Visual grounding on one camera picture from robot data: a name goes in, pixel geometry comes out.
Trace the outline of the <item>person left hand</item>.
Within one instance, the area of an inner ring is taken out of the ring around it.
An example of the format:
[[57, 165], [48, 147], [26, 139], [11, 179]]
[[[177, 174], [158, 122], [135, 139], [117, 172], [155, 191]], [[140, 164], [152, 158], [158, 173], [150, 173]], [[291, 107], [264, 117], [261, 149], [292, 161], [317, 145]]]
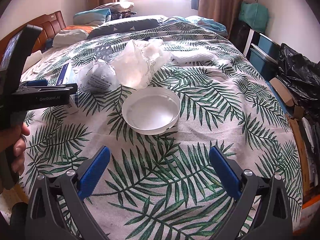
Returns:
[[9, 146], [13, 146], [14, 161], [11, 164], [13, 172], [22, 175], [24, 172], [24, 152], [26, 143], [24, 136], [29, 136], [30, 131], [25, 123], [21, 126], [12, 127], [1, 131], [1, 152]]

